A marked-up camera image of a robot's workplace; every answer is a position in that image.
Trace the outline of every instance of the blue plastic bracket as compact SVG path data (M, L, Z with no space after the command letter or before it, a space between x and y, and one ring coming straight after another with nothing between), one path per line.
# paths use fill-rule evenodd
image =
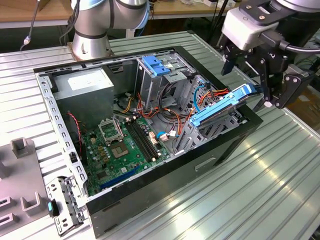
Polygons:
M170 73L170 69L163 66L162 62L155 56L143 56L142 61L155 76L161 76Z
M195 127L199 127L203 123L203 121L220 116L221 113L225 110L235 107L236 105L247 99L249 96L257 93L258 92L256 91L253 84L243 84L223 96L223 99L218 101L216 104L207 106L200 112L196 113L190 119L190 123Z

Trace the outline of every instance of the metal bracket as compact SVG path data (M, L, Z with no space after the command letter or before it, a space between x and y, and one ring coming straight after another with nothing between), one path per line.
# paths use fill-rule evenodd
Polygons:
M267 7L270 3L271 0L248 0L239 5L239 10L258 26L269 26L296 13L286 7L269 13L261 10L261 8Z
M48 197L55 200L59 215L54 217L54 223L59 236L64 236L71 230L83 224L86 208L78 207L76 198L81 195L73 176L57 177L45 186Z

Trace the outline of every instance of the aluminum table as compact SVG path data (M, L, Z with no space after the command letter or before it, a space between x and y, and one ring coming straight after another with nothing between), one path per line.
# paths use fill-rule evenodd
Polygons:
M237 69L221 76L221 56L188 32L110 43L116 54L181 45L231 89L250 81ZM0 54L0 145L33 139L45 183L70 171L33 69L73 61L66 46ZM258 115L263 124L228 160L99 239L307 240L320 225L320 136L287 109L265 108ZM46 216L1 239L48 237L59 239ZM93 238L86 220L62 239Z

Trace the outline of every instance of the label sticker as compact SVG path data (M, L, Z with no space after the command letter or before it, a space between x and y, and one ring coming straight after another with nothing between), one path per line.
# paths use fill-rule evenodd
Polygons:
M68 79L68 83L73 91L98 85L102 81L101 77L93 78L86 75L70 77Z

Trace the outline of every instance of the blue wire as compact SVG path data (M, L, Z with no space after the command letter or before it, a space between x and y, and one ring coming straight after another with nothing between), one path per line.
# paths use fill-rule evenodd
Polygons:
M203 87L204 87L204 85L198 86L198 87L194 90L194 94L193 94L193 104L194 104L195 109L196 109L198 112L200 112L200 109L199 109L199 107L198 107L198 105L197 105L197 92L198 92L198 90L199 90L200 88L203 88Z
M141 29L140 33L138 34L138 37L141 36L141 34L144 32L144 30L145 30L145 27L143 27L143 28Z
M161 131L161 132L159 132L157 135L156 135L156 138L158 139L161 135L163 135L163 134L166 134L166 132L165 131Z

